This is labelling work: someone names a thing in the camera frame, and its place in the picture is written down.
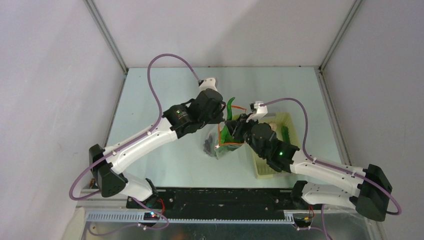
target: white connector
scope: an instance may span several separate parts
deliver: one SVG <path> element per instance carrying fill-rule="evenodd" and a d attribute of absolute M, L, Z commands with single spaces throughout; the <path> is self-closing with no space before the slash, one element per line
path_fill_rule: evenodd
<path fill-rule="evenodd" d="M 212 89 L 218 92 L 217 90 L 217 80 L 214 77 L 208 77 L 199 86 L 200 91 L 206 89 Z"/>
<path fill-rule="evenodd" d="M 263 101 L 254 102 L 253 104 L 254 112 L 247 118 L 246 122 L 248 122 L 249 120 L 259 120 L 268 114 L 267 106 L 260 106 L 263 103 L 264 103 Z"/>

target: white wall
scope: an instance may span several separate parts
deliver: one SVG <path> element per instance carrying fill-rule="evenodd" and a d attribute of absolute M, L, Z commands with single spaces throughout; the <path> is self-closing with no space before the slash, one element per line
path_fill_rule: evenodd
<path fill-rule="evenodd" d="M 129 67 L 222 67 L 319 65 L 354 0 L 95 2 Z"/>
<path fill-rule="evenodd" d="M 403 207 L 383 223 L 390 240 L 423 239 L 423 13 L 422 0 L 364 1 L 325 70 L 354 161 L 381 166 Z"/>
<path fill-rule="evenodd" d="M 81 0 L 0 1 L 0 43 L 0 239 L 60 239 L 123 74 Z"/>

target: yellow plastic container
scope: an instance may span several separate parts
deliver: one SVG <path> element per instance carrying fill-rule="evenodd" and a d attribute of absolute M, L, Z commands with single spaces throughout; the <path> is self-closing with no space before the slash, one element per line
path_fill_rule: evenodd
<path fill-rule="evenodd" d="M 292 117 L 288 112 L 278 112 L 275 116 L 264 117 L 260 121 L 260 123 L 275 123 L 276 124 L 276 135 L 279 140 L 283 140 L 283 136 L 281 134 L 281 128 L 286 126 L 288 128 L 288 137 L 290 138 L 290 144 L 301 147 L 299 143 L 298 136 L 296 135 L 295 126 L 293 125 Z M 253 156 L 253 165 L 255 170 L 255 175 L 257 179 L 267 179 L 273 178 L 275 174 L 281 174 L 270 168 L 267 165 L 267 161 L 258 157 L 258 155 L 249 147 L 252 156 Z"/>

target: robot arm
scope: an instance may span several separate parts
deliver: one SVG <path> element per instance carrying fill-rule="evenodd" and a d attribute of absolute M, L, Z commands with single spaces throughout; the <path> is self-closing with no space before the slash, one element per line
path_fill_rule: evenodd
<path fill-rule="evenodd" d="M 229 133 L 237 141 L 245 141 L 255 153 L 277 172 L 287 172 L 309 176 L 331 185 L 298 181 L 291 192 L 291 198 L 299 207 L 315 204 L 331 204 L 356 209 L 375 221 L 384 221 L 389 198 L 363 179 L 334 169 L 336 166 L 373 180 L 389 193 L 392 186 L 381 168 L 370 164 L 368 169 L 337 164 L 319 159 L 310 161 L 299 147 L 277 139 L 277 134 L 267 123 L 259 123 L 268 113 L 262 102 L 250 105 L 252 113 L 241 114 L 237 120 L 225 122 Z"/>
<path fill-rule="evenodd" d="M 111 153 L 110 157 L 91 170 L 102 197 L 107 198 L 120 193 L 145 203 L 150 200 L 156 201 L 154 198 L 157 192 L 153 183 L 148 178 L 140 179 L 125 172 L 125 169 L 164 144 L 194 133 L 206 124 L 222 122 L 225 102 L 215 85 L 215 78 L 203 80 L 199 85 L 200 93 L 197 98 L 173 105 L 164 111 L 158 125 L 152 131 L 149 129 L 153 125 L 104 149 L 98 144 L 92 146 L 89 149 L 91 164 Z"/>

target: light blue surface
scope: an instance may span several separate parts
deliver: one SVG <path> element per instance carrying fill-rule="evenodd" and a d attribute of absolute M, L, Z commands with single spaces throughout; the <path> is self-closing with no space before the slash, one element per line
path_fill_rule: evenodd
<path fill-rule="evenodd" d="M 224 101 L 235 97 L 234 105 L 248 108 L 254 101 L 297 98 L 308 113 L 308 152 L 341 163 L 313 67 L 199 67 L 195 71 L 201 79 L 215 77 Z M 199 93 L 198 83 L 187 68 L 153 68 L 151 80 L 164 111 Z M 130 68 L 107 144 L 116 144 L 146 128 L 157 119 L 158 112 L 147 69 Z M 268 112 L 289 112 L 302 141 L 305 118 L 296 103 L 276 103 L 268 107 Z M 153 150 L 127 171 L 151 179 L 157 187 L 290 188 L 297 180 L 307 179 L 288 173 L 256 179 L 246 145 L 219 160 L 207 156 L 202 145 L 208 130 L 210 127 L 205 127 Z"/>

